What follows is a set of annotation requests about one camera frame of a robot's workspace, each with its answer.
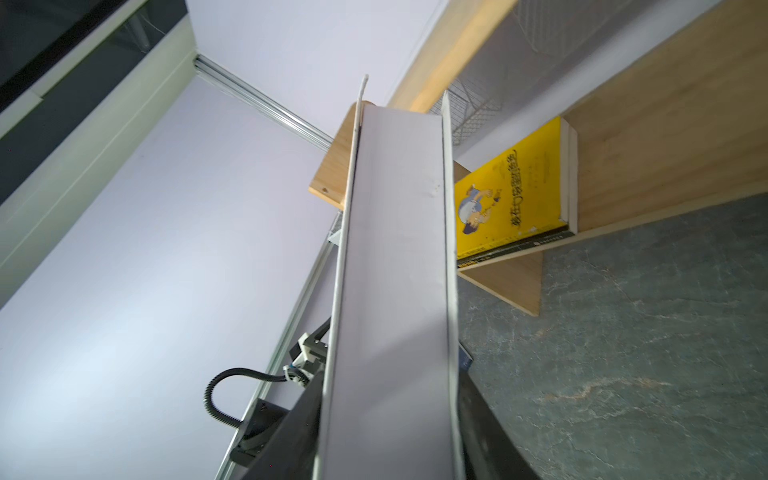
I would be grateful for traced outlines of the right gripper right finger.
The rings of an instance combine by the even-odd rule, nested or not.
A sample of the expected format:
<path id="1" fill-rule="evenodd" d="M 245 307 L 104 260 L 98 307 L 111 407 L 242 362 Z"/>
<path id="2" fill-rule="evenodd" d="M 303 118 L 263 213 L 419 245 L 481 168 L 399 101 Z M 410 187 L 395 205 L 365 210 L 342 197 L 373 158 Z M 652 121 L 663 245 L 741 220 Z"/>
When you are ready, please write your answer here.
<path id="1" fill-rule="evenodd" d="M 458 416 L 467 479 L 540 479 L 466 371 L 459 372 Z"/>

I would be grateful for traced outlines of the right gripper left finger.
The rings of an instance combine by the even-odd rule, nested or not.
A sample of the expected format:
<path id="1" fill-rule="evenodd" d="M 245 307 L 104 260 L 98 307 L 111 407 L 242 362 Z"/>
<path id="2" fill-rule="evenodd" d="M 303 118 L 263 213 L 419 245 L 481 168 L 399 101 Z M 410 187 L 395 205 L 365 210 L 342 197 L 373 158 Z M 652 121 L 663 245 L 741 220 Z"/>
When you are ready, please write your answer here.
<path id="1" fill-rule="evenodd" d="M 318 446 L 324 375 L 317 374 L 294 408 L 278 425 L 264 449 L 247 467 L 243 479 L 313 478 Z"/>

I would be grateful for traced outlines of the white book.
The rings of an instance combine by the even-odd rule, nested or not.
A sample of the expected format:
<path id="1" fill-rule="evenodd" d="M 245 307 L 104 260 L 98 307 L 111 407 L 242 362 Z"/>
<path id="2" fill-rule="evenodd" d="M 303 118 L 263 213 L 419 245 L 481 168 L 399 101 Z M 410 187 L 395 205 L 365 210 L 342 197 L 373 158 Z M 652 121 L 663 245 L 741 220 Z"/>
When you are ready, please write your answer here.
<path id="1" fill-rule="evenodd" d="M 450 114 L 358 100 L 317 479 L 461 479 Z"/>

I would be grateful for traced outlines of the black book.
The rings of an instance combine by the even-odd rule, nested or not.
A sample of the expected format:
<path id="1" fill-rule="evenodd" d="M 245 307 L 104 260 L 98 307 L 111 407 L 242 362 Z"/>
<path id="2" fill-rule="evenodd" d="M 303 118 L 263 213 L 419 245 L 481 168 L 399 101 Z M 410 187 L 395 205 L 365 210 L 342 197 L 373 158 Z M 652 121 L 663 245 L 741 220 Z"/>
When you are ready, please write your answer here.
<path id="1" fill-rule="evenodd" d="M 480 252 L 463 259 L 459 259 L 457 261 L 457 267 L 464 268 L 471 265 L 477 265 L 491 259 L 495 259 L 495 258 L 509 255 L 512 253 L 526 251 L 534 247 L 547 245 L 549 243 L 570 238 L 573 236 L 575 236 L 575 233 L 571 229 L 567 227 L 558 228 L 546 233 L 534 235 L 532 237 L 510 243 L 507 245 L 499 246 L 485 252 Z"/>

